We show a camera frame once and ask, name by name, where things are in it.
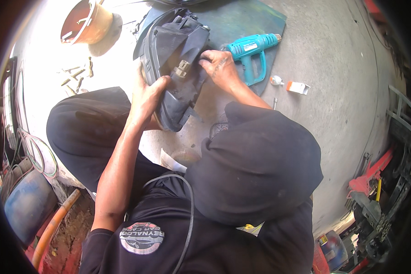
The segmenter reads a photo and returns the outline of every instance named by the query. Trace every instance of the orange and white box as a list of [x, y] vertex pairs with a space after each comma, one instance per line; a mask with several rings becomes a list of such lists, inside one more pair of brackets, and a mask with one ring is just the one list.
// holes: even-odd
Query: orange and white box
[[303, 83], [298, 83], [298, 82], [292, 82], [289, 81], [288, 85], [286, 85], [286, 90], [287, 91], [292, 91], [300, 94], [307, 95], [308, 90], [310, 86], [303, 84]]

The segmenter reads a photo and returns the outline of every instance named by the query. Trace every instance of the logo on shirt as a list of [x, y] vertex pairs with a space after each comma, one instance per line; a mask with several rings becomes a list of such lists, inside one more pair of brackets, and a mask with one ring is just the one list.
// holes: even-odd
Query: logo on shirt
[[129, 252], [148, 255], [157, 250], [164, 239], [164, 232], [152, 223], [135, 223], [124, 227], [119, 234], [122, 246]]

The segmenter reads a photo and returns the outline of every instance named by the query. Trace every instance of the orange bucket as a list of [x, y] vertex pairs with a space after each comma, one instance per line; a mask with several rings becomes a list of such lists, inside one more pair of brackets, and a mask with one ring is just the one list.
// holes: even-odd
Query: orange bucket
[[64, 21], [61, 43], [97, 43], [106, 35], [112, 22], [113, 14], [96, 3], [96, 0], [82, 0]]

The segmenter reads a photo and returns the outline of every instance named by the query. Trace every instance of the black pants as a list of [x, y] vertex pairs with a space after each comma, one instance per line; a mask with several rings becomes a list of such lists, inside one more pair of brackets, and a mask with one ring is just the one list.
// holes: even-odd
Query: black pants
[[[130, 108], [124, 91], [114, 87], [64, 99], [50, 112], [50, 146], [92, 192]], [[204, 139], [201, 160], [185, 174], [196, 208], [224, 224], [258, 225], [290, 213], [307, 200], [323, 179], [321, 152], [312, 134], [278, 111], [231, 102], [225, 113], [228, 130]], [[143, 184], [168, 171], [138, 152], [132, 200], [140, 196]], [[173, 185], [169, 180], [168, 188]], [[189, 196], [183, 187], [173, 191], [182, 198]]]

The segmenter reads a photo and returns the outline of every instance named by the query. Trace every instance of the small bottle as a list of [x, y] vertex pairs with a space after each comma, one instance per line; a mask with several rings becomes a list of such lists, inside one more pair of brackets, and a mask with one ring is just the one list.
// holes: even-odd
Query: small bottle
[[277, 75], [274, 75], [274, 76], [270, 77], [269, 81], [273, 85], [284, 85], [285, 84], [285, 83], [282, 82], [282, 79]]

